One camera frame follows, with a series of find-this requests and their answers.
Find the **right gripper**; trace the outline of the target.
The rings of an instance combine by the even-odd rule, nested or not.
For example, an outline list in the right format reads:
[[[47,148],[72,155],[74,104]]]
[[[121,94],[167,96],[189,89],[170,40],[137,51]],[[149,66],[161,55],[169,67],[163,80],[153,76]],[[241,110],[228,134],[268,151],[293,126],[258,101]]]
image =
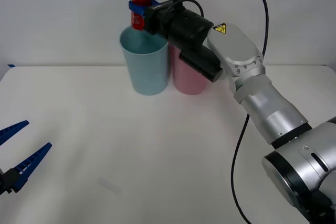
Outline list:
[[[159,35],[162,38],[168,37],[168,32],[164,28],[165,19],[168,14],[165,14],[167,9],[173,2],[159,3],[156,0],[151,0],[151,6],[139,5],[134,1],[129,1],[129,9],[131,17],[141,17],[144,19],[143,30],[151,35]]]

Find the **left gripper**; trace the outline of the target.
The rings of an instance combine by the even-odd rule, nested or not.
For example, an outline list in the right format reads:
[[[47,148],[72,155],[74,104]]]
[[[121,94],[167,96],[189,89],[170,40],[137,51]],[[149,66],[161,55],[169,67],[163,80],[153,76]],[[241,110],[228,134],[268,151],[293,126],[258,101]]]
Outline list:
[[[6,141],[8,141],[27,125],[29,125],[29,122],[24,120],[0,130],[0,145],[3,145]],[[9,169],[5,173],[3,173],[3,171],[0,169],[0,195],[3,192],[19,192],[26,184],[33,171],[49,152],[51,147],[52,144],[47,143],[33,155],[23,160],[14,168]]]

